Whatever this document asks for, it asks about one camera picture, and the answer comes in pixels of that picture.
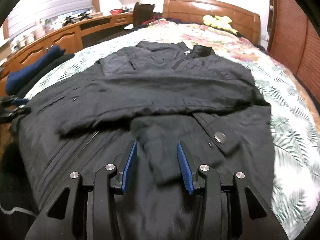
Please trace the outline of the black zip jacket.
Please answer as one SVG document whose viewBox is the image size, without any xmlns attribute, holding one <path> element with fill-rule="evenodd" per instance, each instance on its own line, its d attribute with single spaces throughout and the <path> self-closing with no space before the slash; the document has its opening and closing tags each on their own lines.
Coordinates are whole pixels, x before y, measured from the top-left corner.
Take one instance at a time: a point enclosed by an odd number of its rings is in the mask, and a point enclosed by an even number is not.
<svg viewBox="0 0 320 240">
<path fill-rule="evenodd" d="M 136 176 L 116 198 L 122 239 L 191 239 L 199 198 L 189 198 L 177 145 L 217 172 L 243 172 L 270 203 L 271 106 L 251 71 L 211 48 L 140 42 L 33 96 L 18 143 L 42 209 L 73 171 L 97 172 L 138 146 Z"/>
</svg>

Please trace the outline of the folded navy blue garment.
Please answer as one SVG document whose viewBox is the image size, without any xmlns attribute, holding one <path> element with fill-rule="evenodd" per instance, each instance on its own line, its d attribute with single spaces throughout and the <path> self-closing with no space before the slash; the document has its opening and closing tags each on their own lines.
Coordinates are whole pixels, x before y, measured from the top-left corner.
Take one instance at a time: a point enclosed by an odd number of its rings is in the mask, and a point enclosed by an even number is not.
<svg viewBox="0 0 320 240">
<path fill-rule="evenodd" d="M 59 45 L 52 46 L 43 57 L 36 62 L 23 67 L 16 72 L 10 72 L 5 84 L 5 92 L 7 95 L 16 95 L 22 90 L 33 78 L 44 70 L 50 69 L 54 63 L 58 63 L 63 57 L 66 49 L 61 49 Z"/>
</svg>

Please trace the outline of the wooden curved desk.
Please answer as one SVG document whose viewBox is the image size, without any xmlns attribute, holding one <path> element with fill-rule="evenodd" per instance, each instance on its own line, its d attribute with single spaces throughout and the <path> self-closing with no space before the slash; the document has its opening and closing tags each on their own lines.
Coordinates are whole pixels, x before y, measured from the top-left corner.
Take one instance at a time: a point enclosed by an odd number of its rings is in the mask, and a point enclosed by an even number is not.
<svg viewBox="0 0 320 240">
<path fill-rule="evenodd" d="M 18 71 L 41 57 L 54 45 L 65 49 L 67 54 L 98 44 L 120 35 L 124 27 L 132 23 L 133 13 L 101 16 L 83 20 L 53 31 L 10 56 L 1 72 L 1 96 L 5 96 L 5 84 L 10 72 Z"/>
</svg>

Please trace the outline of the floral and leaf bedspread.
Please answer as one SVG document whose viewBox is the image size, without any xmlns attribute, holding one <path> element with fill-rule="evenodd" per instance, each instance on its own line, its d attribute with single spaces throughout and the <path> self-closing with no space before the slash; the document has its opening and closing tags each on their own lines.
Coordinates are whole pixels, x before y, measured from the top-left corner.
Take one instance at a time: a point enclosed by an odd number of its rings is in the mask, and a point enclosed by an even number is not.
<svg viewBox="0 0 320 240">
<path fill-rule="evenodd" d="M 188 49 L 201 44 L 217 55 L 251 71 L 254 83 L 271 105 L 274 189 L 272 209 L 289 239 L 297 239 L 311 224 L 319 204 L 319 118 L 308 95 L 279 62 L 245 38 L 199 24 L 157 20 L 145 28 L 88 47 L 58 65 L 31 86 L 31 99 L 54 84 L 69 80 L 97 60 L 140 41 L 183 43 Z"/>
</svg>

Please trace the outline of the black gripper stand left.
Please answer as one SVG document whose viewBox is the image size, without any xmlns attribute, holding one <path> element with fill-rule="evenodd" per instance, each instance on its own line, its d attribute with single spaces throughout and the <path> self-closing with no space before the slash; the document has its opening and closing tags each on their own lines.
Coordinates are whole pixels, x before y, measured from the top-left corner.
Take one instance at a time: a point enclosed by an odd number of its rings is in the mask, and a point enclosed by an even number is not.
<svg viewBox="0 0 320 240">
<path fill-rule="evenodd" d="M 65 20 L 62 22 L 62 26 L 65 27 L 65 26 L 67 26 L 67 25 L 75 24 L 75 23 L 76 23 L 75 17 L 68 16 L 68 17 L 66 17 Z"/>
</svg>

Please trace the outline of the black gripper stand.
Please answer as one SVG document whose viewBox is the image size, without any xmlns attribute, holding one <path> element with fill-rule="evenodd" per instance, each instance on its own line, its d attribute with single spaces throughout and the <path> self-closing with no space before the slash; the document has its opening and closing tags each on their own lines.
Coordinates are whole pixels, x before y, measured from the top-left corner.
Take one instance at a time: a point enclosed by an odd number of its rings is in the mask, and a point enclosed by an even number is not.
<svg viewBox="0 0 320 240">
<path fill-rule="evenodd" d="M 82 12 L 78 15 L 78 21 L 90 20 L 92 17 L 89 12 Z"/>
<path fill-rule="evenodd" d="M 62 22 L 62 26 L 65 27 L 65 26 L 67 26 L 67 25 L 75 24 L 75 23 L 76 23 L 75 17 L 68 16 L 68 17 L 66 17 L 65 20 Z"/>
</svg>

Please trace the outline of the grey window blind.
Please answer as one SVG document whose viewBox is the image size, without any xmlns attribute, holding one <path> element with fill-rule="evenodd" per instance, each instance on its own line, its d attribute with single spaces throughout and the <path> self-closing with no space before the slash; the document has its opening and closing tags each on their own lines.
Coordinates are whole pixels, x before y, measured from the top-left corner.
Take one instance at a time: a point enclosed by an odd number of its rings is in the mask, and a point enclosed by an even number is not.
<svg viewBox="0 0 320 240">
<path fill-rule="evenodd" d="M 92 0 L 20 0 L 7 17 L 9 37 L 20 34 L 39 20 L 92 7 Z"/>
</svg>

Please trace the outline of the black gripper stand right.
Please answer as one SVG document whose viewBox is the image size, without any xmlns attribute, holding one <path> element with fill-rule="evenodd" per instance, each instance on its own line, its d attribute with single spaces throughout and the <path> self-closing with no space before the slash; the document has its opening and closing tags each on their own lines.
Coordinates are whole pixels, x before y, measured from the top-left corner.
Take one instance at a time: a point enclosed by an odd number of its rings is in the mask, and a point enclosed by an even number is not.
<svg viewBox="0 0 320 240">
<path fill-rule="evenodd" d="M 78 15 L 78 21 L 90 20 L 92 17 L 89 12 L 82 12 Z"/>
</svg>

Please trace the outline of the red basket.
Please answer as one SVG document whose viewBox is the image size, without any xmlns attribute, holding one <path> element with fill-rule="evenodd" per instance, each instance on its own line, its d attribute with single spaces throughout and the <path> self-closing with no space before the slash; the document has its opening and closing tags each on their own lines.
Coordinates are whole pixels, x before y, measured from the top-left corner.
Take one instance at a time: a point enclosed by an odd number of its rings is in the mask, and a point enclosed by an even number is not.
<svg viewBox="0 0 320 240">
<path fill-rule="evenodd" d="M 113 10 L 110 10 L 110 14 L 111 14 L 111 15 L 120 15 L 122 12 L 123 12 L 122 9 L 113 9 Z"/>
</svg>

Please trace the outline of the yellow plush toy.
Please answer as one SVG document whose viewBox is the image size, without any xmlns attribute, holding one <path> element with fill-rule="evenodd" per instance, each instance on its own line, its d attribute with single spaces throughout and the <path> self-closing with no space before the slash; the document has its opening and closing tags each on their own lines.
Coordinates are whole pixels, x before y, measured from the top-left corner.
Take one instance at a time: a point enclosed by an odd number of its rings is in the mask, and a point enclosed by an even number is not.
<svg viewBox="0 0 320 240">
<path fill-rule="evenodd" d="M 228 16 L 204 15 L 202 20 L 203 20 L 203 24 L 206 26 L 209 26 L 215 29 L 224 30 L 234 35 L 238 35 L 238 31 L 231 26 L 233 21 Z"/>
</svg>

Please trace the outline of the wooden bed headboard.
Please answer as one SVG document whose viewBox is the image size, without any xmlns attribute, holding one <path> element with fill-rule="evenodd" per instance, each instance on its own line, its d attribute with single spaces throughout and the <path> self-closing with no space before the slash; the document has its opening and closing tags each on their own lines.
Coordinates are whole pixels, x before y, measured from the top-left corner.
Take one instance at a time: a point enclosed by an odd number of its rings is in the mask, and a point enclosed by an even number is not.
<svg viewBox="0 0 320 240">
<path fill-rule="evenodd" d="M 260 16 L 236 5 L 215 0 L 164 0 L 162 16 L 182 22 L 202 23 L 203 16 L 228 16 L 232 27 L 252 44 L 260 40 Z"/>
</svg>

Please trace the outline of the brown louvered wardrobe door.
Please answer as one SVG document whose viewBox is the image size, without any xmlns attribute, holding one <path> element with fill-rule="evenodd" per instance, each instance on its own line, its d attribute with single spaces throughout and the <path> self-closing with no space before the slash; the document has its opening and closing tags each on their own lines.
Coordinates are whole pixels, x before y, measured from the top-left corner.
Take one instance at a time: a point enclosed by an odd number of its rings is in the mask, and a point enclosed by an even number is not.
<svg viewBox="0 0 320 240">
<path fill-rule="evenodd" d="M 319 36 L 295 0 L 270 0 L 268 51 L 319 101 Z"/>
</svg>

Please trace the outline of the dark wooden chair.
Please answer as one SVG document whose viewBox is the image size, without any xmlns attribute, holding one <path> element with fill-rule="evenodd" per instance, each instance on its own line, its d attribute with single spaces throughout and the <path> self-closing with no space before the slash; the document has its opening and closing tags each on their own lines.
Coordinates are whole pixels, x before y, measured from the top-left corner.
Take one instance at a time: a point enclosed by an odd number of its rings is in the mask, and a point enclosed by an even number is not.
<svg viewBox="0 0 320 240">
<path fill-rule="evenodd" d="M 133 9 L 132 24 L 133 27 L 138 27 L 142 23 L 149 21 L 153 17 L 154 4 L 144 4 L 137 2 Z"/>
</svg>

